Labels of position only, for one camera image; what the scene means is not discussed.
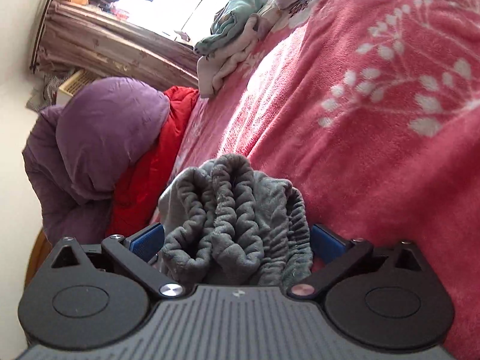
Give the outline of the grey fleece pants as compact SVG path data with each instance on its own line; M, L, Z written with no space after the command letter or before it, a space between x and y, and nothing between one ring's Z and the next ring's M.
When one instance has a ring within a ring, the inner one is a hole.
M157 205L164 229L160 271L195 284L279 286L311 273L306 206L289 180L240 154L188 167Z

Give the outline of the wooden bed headboard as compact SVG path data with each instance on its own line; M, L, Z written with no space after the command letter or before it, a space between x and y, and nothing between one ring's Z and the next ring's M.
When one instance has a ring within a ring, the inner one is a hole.
M28 266L25 274L24 289L29 286L32 278L36 275L38 269L44 263L51 250L52 245L47 240L45 233L41 230L38 233L38 236L32 248L32 252L30 253Z

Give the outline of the purple quilt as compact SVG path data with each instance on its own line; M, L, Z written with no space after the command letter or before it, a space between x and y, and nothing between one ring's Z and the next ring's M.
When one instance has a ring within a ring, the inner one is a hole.
M50 244L65 236L80 244L103 239L116 183L152 147L169 111L157 89L108 77L40 112L23 158Z

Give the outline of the pink floral fleece blanket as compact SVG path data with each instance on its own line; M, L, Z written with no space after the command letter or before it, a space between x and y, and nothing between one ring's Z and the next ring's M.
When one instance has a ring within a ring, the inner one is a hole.
M311 0L211 100L174 165L226 153L290 180L310 224L416 242L479 357L479 0Z

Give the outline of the white air conditioner unit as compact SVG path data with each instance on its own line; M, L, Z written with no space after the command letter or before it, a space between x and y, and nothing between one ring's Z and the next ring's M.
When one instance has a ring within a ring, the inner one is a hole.
M57 90L56 105L66 105L84 87L100 79L101 76L80 69L62 83Z

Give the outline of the light pink folded garment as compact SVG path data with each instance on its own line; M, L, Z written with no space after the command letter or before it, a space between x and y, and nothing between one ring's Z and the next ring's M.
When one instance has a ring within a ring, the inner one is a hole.
M214 98L223 86L224 78L247 59L257 43L266 37L271 27L268 19L253 14L235 40L212 54L201 57L197 62L200 97Z

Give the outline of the brown patterned curtain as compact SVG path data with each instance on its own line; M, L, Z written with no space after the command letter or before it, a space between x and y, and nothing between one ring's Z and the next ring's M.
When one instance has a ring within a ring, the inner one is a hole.
M196 88L197 60L182 43L86 6L54 1L34 66L55 75L81 68L101 77L132 77L166 90Z

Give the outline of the teal folded garment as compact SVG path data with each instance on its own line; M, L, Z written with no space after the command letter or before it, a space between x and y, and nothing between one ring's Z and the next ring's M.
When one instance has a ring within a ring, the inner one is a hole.
M216 14L210 27L210 35L198 41L193 51L207 56L225 47L244 29L251 15L256 14L268 0L229 0Z

